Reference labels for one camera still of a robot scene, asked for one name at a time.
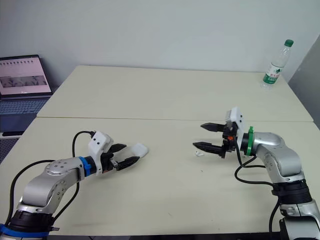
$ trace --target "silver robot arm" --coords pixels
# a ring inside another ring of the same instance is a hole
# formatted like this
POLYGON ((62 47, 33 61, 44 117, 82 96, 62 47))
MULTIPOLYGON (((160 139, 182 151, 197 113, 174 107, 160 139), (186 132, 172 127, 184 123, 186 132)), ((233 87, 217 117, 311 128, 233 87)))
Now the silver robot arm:
POLYGON ((278 196, 284 218, 280 227, 288 239, 320 239, 320 212, 312 199, 298 154, 285 145, 282 137, 270 132, 255 132, 252 154, 260 158, 278 196))
POLYGON ((14 216, 8 224, 0 226, 0 240, 41 239, 50 231, 59 230, 52 227, 57 217, 53 214, 68 188, 91 174, 127 168, 148 153, 148 148, 140 143, 127 147, 113 142, 107 134, 92 132, 89 156, 50 162, 42 174, 26 185, 14 216))
POLYGON ((201 125, 211 132, 223 132, 222 146, 208 142, 193 145, 222 158, 226 152, 237 148, 248 156, 260 158, 273 183, 272 194, 278 197, 280 212, 284 216, 280 220, 281 239, 320 239, 320 213, 310 195, 300 157, 285 145, 282 137, 271 132, 254 132, 253 127, 244 133, 244 125, 243 114, 234 107, 227 112, 225 125, 201 125))

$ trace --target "white table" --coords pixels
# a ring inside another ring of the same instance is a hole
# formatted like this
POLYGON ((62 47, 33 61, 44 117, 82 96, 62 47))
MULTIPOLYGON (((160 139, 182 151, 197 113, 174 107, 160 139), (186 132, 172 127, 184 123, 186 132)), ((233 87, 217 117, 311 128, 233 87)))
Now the white table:
POLYGON ((280 77, 264 73, 78 66, 38 117, 224 121, 238 106, 248 121, 312 122, 280 77))
MULTIPOLYGON (((80 183, 77 198, 57 220, 60 235, 165 235, 267 232, 276 197, 269 186, 236 181, 236 153, 195 156, 192 142, 220 145, 222 136, 200 128, 204 121, 36 118, 0 166, 0 222, 9 207, 9 188, 27 164, 71 157, 71 143, 81 130, 108 133, 115 143, 140 142, 149 153, 134 166, 80 183)), ((301 157, 314 199, 320 202, 320 132, 312 122, 247 122, 255 131, 274 132, 301 157)), ((89 137, 81 135, 76 155, 87 156, 89 137)), ((28 181, 44 165, 35 166, 17 182, 15 206, 28 181)), ((245 169, 248 180, 269 181, 265 169, 245 169)), ((74 193, 65 194, 62 207, 74 193)), ((279 230, 279 211, 273 221, 279 230)))

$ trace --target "white wall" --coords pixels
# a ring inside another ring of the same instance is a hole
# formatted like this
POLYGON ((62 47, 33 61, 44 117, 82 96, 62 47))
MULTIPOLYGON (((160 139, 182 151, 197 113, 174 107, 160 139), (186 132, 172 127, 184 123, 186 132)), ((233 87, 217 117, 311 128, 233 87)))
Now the white wall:
POLYGON ((0 56, 75 66, 263 72, 293 39, 290 80, 320 33, 319 0, 0 0, 0 56))

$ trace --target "laptop keyboard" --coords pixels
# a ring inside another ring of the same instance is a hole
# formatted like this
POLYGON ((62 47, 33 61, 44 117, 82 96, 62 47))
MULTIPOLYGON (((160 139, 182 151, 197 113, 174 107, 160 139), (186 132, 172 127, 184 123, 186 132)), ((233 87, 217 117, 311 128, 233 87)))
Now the laptop keyboard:
POLYGON ((36 114, 46 102, 47 100, 1 101, 0 115, 36 114))

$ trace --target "wire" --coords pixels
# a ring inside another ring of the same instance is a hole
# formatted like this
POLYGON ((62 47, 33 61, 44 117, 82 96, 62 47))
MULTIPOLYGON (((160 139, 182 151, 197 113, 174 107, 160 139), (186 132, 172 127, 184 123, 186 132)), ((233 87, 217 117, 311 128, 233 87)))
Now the wire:
POLYGON ((244 179, 241 179, 240 177, 238 177, 238 172, 242 168, 265 168, 265 166, 263 166, 263 165, 249 165, 249 166, 247 166, 249 163, 253 162, 257 158, 257 156, 254 156, 253 158, 251 158, 250 160, 246 161, 245 163, 242 163, 241 156, 240 156, 240 150, 239 150, 239 146, 238 146, 236 137, 234 137, 234 144, 235 144, 237 159, 238 159, 238 162, 240 164, 240 166, 234 172, 234 177, 238 181, 240 181, 242 183, 245 183, 245 184, 261 184, 261 185, 269 185, 271 187, 274 187, 274 185, 271 182, 268 182, 268 181, 248 181, 248 180, 244 180, 244 179))
POLYGON ((20 177, 20 175, 23 174, 27 169, 33 167, 34 165, 42 164, 42 163, 51 163, 51 162, 54 162, 54 160, 41 160, 41 161, 33 162, 33 163, 29 164, 28 166, 26 166, 25 168, 23 168, 17 175, 15 175, 14 179, 12 180, 11 187, 10 187, 9 213, 8 213, 8 217, 6 218, 6 221, 4 224, 6 227, 8 226, 8 224, 12 218, 12 214, 14 212, 15 185, 16 185, 16 182, 17 182, 18 178, 20 177))
POLYGON ((271 212, 271 215, 270 215, 270 218, 269 218, 269 235, 270 235, 270 239, 273 239, 273 232, 272 232, 272 222, 274 221, 274 216, 276 214, 276 211, 278 209, 280 205, 280 202, 279 202, 279 198, 278 198, 278 201, 276 201, 276 204, 271 212))
MULTIPOLYGON (((234 139, 234 144, 235 144, 235 149, 236 149, 236 156, 237 156, 237 159, 238 159, 238 162, 239 162, 240 166, 242 166, 245 169, 249 169, 249 168, 266 168, 264 165, 249 165, 249 166, 244 165, 242 163, 242 160, 241 160, 240 150, 239 150, 239 146, 238 146, 238 142, 237 142, 236 136, 233 136, 233 139, 234 139)), ((257 157, 255 157, 252 160, 249 160, 249 162, 247 162, 247 164, 251 163, 256 158, 257 157)))
POLYGON ((80 134, 90 134, 91 137, 93 137, 93 135, 95 134, 95 132, 94 132, 94 131, 80 131, 80 132, 78 132, 78 133, 73 137, 73 140, 72 140, 72 157, 73 157, 73 158, 76 156, 76 154, 75 154, 76 139, 77 139, 77 137, 78 137, 80 134))
MULTIPOLYGON (((80 134, 90 134, 91 137, 93 137, 93 135, 95 134, 94 131, 80 131, 78 132, 74 137, 73 137, 73 140, 72 140, 72 157, 74 158, 76 156, 76 153, 75 153, 75 144, 76 144, 76 140, 77 140, 77 137, 80 135, 80 134)), ((55 215, 55 217, 53 218, 52 220, 52 225, 55 223, 55 221, 60 217, 60 215, 64 212, 64 210, 67 209, 67 207, 69 207, 69 205, 73 202, 73 200, 76 198, 76 196, 78 195, 78 192, 79 192, 79 189, 80 189, 80 183, 77 182, 76 183, 76 189, 75 189, 75 192, 72 196, 72 198, 66 203, 66 205, 64 205, 64 207, 58 212, 57 215, 55 215)))

